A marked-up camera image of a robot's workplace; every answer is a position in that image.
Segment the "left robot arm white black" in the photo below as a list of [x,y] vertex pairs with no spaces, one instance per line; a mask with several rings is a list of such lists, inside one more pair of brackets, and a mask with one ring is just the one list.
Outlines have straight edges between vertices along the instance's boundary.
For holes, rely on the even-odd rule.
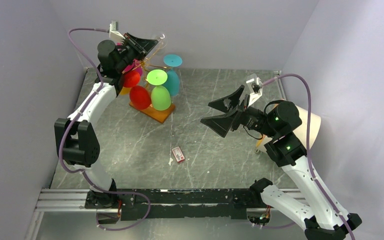
[[129,33],[120,39],[110,37],[97,45],[98,65],[93,65],[97,79],[80,106],[68,117],[54,123],[58,161],[70,174],[79,173],[89,183],[92,193],[106,208],[119,200],[113,178],[99,163],[100,144],[94,126],[109,104],[123,89],[124,70],[142,61],[159,44],[160,39],[135,37]]

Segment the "small red white card box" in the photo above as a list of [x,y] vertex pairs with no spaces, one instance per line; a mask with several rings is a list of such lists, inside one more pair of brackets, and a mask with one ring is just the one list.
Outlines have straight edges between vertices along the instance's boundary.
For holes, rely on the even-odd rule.
[[182,163],[186,160],[181,148],[179,146],[177,147],[174,147],[172,150],[171,150],[175,160],[177,163]]

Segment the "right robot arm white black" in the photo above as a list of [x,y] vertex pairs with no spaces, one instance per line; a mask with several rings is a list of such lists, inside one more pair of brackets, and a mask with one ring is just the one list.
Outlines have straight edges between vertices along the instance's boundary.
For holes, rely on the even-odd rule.
[[209,102],[208,106],[221,114],[204,117],[201,123],[221,137],[238,127],[269,137],[265,144],[267,155],[292,179],[306,200],[301,203],[262,178],[250,187],[250,202],[255,207],[266,204],[279,210],[300,226],[309,240],[352,237],[362,219],[342,207],[310,163],[309,149],[294,134],[302,124],[296,105],[280,99],[272,102],[272,110],[259,110],[252,107],[249,95],[241,99],[244,88],[241,85],[232,94]]

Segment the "blue plastic wine glass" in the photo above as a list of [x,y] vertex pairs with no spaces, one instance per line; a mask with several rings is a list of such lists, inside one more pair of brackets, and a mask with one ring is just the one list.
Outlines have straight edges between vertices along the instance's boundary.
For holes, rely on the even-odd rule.
[[180,90],[180,79],[175,72],[175,68],[182,65],[183,59],[176,54],[167,54],[164,56],[163,62],[170,67],[170,69],[166,72],[167,80],[162,86],[168,90],[171,97],[174,97],[178,95]]

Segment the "orange plastic wine glass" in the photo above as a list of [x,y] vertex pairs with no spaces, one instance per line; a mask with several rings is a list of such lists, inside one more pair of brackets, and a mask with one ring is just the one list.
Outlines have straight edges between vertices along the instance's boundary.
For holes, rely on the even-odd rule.
[[121,89],[121,91],[119,92],[119,95],[122,96],[122,95],[128,95],[131,91],[131,87],[123,87]]

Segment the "pink plastic wine glass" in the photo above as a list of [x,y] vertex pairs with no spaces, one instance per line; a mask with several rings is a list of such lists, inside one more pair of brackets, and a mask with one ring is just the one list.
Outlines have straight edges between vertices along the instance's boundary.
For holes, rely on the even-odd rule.
[[143,75],[142,62],[139,60],[134,60],[132,64],[128,65],[122,73],[125,74],[127,72],[136,71],[140,76]]

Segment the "red plastic wine glass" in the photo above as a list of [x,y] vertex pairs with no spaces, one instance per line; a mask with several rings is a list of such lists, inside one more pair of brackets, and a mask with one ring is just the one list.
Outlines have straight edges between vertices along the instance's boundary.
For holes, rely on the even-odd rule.
[[144,110],[151,105],[151,97],[146,88],[139,85],[141,76],[132,70],[123,75],[123,86],[131,88],[129,99],[132,105],[138,110]]

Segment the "aluminium frame rail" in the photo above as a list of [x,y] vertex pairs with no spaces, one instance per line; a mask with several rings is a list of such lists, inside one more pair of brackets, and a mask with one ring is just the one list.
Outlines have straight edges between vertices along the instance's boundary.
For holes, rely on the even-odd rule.
[[70,164],[79,164],[79,172],[90,183],[90,190],[62,191],[51,189],[39,196],[36,208],[41,211],[89,211],[108,218],[124,216],[136,220],[145,218],[205,218],[231,217],[243,219],[248,209],[274,208],[284,215],[305,220],[317,214],[331,212],[334,202],[323,187],[310,160],[311,120],[301,118],[301,109],[287,100],[274,100],[270,111],[252,107],[252,97],[258,97],[264,84],[249,84],[251,94],[240,100],[241,85],[228,96],[209,102],[220,115],[204,117],[201,123],[221,137],[239,127],[269,137],[266,153],[296,184],[305,198],[300,202],[280,190],[270,180],[256,180],[249,188],[191,188],[191,189],[127,189],[116,187],[115,181],[96,169],[99,144],[93,137],[92,124],[76,122],[80,138],[77,147],[64,146]]

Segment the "cream drum-shaped toy box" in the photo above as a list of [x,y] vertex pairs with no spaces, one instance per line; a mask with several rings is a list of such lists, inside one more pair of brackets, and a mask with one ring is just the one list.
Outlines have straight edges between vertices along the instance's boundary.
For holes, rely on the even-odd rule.
[[[304,145],[305,149],[308,150],[307,147],[307,130],[308,130],[308,111],[306,109],[301,108],[300,106],[296,105],[299,117],[302,121],[302,124],[293,130],[293,133],[295,136],[300,140],[300,142]],[[311,148],[314,144],[314,142],[317,139],[318,133],[320,131],[322,119],[319,115],[316,115],[314,113],[310,113],[310,127],[309,127],[309,148]],[[265,144],[270,142],[272,140],[271,137],[268,137],[267,135],[262,135],[261,140],[257,140],[255,144],[254,151],[256,153],[266,153],[267,149],[265,147]]]

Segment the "green plastic wine glass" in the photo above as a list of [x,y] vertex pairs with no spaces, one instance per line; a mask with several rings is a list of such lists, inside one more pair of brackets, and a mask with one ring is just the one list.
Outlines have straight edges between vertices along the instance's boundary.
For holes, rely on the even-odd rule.
[[167,73],[161,69],[151,70],[146,76],[147,82],[153,86],[151,104],[157,111],[165,111],[172,104],[169,91],[163,86],[167,78]]

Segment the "clear wine glass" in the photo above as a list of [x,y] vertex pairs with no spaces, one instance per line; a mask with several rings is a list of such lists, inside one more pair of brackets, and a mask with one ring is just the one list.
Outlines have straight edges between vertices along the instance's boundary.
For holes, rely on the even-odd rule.
[[155,33],[151,37],[154,40],[157,40],[156,49],[162,50],[167,45],[167,36],[163,32]]

